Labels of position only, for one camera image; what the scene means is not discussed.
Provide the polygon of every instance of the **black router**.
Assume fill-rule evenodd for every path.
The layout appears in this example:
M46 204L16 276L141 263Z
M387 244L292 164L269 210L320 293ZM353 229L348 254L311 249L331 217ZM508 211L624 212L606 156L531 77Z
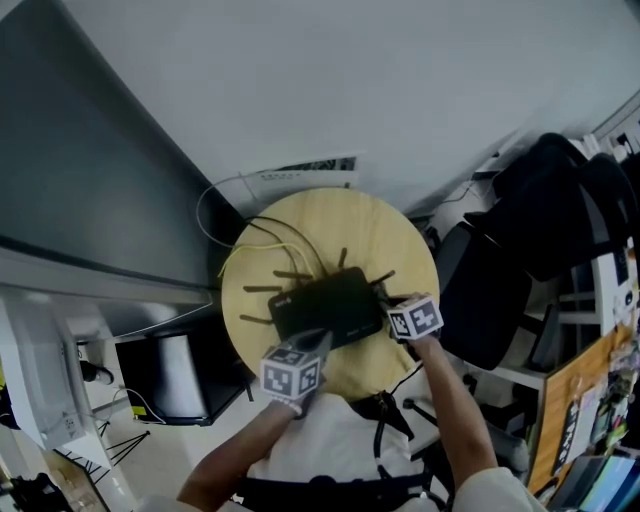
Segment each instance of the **black router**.
M366 338L382 329L380 307L358 267L342 270L269 300L281 340L310 329L333 332L331 348Z

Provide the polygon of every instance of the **black office chair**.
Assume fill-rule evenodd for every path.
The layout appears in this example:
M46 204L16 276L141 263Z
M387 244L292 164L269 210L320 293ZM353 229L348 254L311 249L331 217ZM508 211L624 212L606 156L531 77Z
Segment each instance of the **black office chair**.
M637 235L633 188L609 156L586 162L566 139L549 134L521 160L496 177L496 205L465 219L538 281L613 252Z
M493 370L506 354L531 291L531 278L504 252L463 222L436 254L440 342L461 359Z
M536 335L533 349L525 366L537 372L549 373L561 363L560 306L547 306L544 318L538 320L528 315L520 319L520 327Z

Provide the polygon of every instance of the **person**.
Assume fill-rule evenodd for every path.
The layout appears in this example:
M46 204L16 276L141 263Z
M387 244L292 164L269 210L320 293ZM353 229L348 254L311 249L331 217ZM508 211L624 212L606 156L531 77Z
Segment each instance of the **person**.
M480 409L455 373L439 341L412 342L431 388L440 436L455 483L453 512L543 511L508 469L499 468ZM408 438L387 427L379 460L372 452L377 422L356 414L336 395L321 394L306 418L293 421L298 405L273 401L246 427L209 453L193 470L177 500L151 497L139 512L225 512L246 510L229 501L245 476L281 482L379 479L378 464L393 477L415 474ZM438 510L423 495L402 503L402 512ZM314 509L312 503L298 510ZM350 510L359 509L349 504Z

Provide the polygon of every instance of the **floor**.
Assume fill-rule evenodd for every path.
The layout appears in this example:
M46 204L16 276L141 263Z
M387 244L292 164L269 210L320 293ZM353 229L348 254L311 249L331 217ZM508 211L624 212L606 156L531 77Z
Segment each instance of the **floor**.
M485 210L490 206L492 197L487 193L488 182L463 183L455 190L451 202L442 204L434 212L432 224L441 237L468 211ZM530 343L525 337L519 339L510 352L512 360L522 358L528 353ZM118 384L122 383L114 341L91 344L89 352L83 349L84 357L92 361L102 360L110 369L116 382L111 387L98 383L87 383L87 390L92 405L109 403ZM466 371L461 361L454 361L456 369ZM145 425L132 419L129 408L113 414L109 419L106 444L116 444L125 439L150 432L147 437L118 467L112 470L98 484L107 505L113 512L135 509L144 496L159 494L175 496L192 468L209 451L223 443L240 428L247 424L269 402L257 384L253 385L254 402L250 402L243 393L225 413L210 427L167 427L164 425ZM510 386L500 379L482 374L479 379L477 396L482 401L499 405L510 399ZM405 397L429 397L428 386L423 372L404 383L396 392L398 404ZM416 433L412 442L412 450L417 451L437 437L437 430L422 420L412 411L403 411L407 422Z

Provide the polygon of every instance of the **white shirt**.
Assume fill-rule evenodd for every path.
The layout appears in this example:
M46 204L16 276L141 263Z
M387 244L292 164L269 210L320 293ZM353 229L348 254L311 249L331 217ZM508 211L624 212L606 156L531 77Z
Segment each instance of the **white shirt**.
M377 423L353 412L339 396L318 397L303 421L294 421L276 442L267 459L249 469L248 476L283 482L309 482L328 475L336 482L356 478L380 478L373 456ZM407 437L389 425L382 437L380 458L391 476L416 474L410 460ZM228 502L223 512L247 509ZM426 498L407 501L399 512L437 512ZM197 509L162 497L148 498L138 512L197 512ZM525 487L504 468L489 469L470 477L456 494L453 512L538 512L544 511Z

